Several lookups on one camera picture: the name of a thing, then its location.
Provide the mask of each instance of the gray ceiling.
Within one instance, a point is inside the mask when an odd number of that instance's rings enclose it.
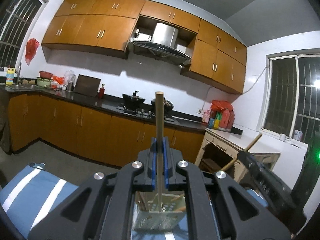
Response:
[[[320,30],[307,0],[184,0],[225,20],[247,46]]]

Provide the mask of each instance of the metal bolt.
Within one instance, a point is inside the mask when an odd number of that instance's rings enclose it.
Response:
[[[95,179],[103,179],[104,178],[104,174],[102,172],[97,172],[94,174],[93,176]]]
[[[218,179],[224,179],[226,177],[226,173],[224,171],[217,171],[216,176]]]
[[[135,161],[132,163],[132,167],[134,168],[140,168],[142,166],[142,162]]]
[[[188,162],[185,161],[185,160],[179,161],[179,162],[178,162],[178,166],[179,166],[179,167],[182,167],[182,168],[185,168],[185,167],[188,166]]]

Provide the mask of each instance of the range hood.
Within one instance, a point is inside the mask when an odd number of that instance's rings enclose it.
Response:
[[[155,58],[174,65],[190,64],[191,58],[176,50],[178,29],[163,23],[157,23],[151,40],[133,40],[133,52],[146,57]]]

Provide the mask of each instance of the gray floor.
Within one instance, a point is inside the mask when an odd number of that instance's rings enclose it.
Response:
[[[81,160],[38,141],[17,155],[7,155],[0,148],[0,185],[5,186],[30,162],[45,163],[45,169],[48,172],[75,185],[80,185],[90,175],[98,171],[105,174],[118,171],[114,168]]]

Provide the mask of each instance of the window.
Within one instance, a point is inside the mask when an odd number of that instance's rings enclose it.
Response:
[[[293,138],[302,132],[308,144],[320,131],[320,55],[270,59],[268,108],[262,130]]]
[[[42,4],[40,0],[13,0],[0,17],[0,66],[15,66],[23,39]]]

